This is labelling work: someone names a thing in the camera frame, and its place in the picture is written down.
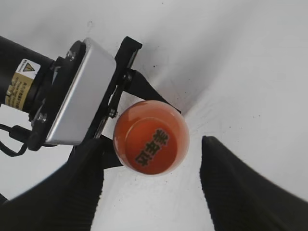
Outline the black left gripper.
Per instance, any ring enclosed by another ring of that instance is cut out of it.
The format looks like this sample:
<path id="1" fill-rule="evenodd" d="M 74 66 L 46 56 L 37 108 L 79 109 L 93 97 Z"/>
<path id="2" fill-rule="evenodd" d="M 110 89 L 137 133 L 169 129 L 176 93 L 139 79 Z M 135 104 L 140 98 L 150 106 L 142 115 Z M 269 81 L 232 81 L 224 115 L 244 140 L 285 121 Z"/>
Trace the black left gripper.
<path id="1" fill-rule="evenodd" d="M 113 141 L 101 133 L 107 119 L 116 114 L 116 106 L 126 79 L 125 92 L 145 101 L 160 101 L 172 106 L 154 89 L 143 74 L 129 69 L 141 47 L 139 42 L 130 37 L 123 39 L 116 55 L 113 56 L 116 69 L 98 111 L 84 140 L 73 147 L 67 162 L 77 161 L 82 167 L 101 170 L 123 166 L 116 155 Z M 27 140 L 30 150 L 36 151 L 44 145 L 53 145 L 45 143 L 46 137 L 60 112 L 60 107 L 85 53 L 84 40 L 76 41 L 68 50 L 65 58 L 57 58 L 43 72 L 43 79 L 38 89 L 40 103 L 38 109 L 32 114 L 32 130 Z"/>

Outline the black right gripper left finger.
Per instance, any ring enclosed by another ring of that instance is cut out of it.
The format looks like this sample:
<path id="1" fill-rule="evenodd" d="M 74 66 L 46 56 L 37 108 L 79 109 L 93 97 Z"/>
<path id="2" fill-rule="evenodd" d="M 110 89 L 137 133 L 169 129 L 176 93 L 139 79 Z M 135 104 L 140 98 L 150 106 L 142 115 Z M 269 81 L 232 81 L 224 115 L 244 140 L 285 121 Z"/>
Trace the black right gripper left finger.
<path id="1" fill-rule="evenodd" d="M 78 147 L 41 183 L 0 206 L 2 231 L 89 231 L 103 187 L 102 140 Z"/>

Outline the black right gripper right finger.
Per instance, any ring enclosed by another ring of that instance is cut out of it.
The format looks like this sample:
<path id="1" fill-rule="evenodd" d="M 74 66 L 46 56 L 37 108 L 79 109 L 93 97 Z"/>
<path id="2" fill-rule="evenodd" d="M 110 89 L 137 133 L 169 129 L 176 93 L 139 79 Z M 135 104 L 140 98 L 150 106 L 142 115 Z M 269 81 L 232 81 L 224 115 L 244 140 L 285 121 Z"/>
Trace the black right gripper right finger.
<path id="1" fill-rule="evenodd" d="M 266 179 L 214 136 L 202 138 L 200 182 L 216 231 L 306 231 L 308 203 Z"/>

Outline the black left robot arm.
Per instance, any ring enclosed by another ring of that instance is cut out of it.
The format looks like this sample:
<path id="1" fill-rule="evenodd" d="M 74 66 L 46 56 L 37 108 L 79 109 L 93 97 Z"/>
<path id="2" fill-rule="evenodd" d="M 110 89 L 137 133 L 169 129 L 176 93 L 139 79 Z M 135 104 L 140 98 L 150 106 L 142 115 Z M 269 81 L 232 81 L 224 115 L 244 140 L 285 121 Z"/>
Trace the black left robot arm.
<path id="1" fill-rule="evenodd" d="M 156 176 L 175 169 L 189 146 L 187 125 L 138 71 L 142 45 L 123 39 L 110 55 L 90 38 L 56 60 L 0 40 L 0 102 L 28 114 L 31 129 L 1 126 L 22 143 L 8 156 L 42 147 L 73 146 L 64 171 L 94 163 Z"/>

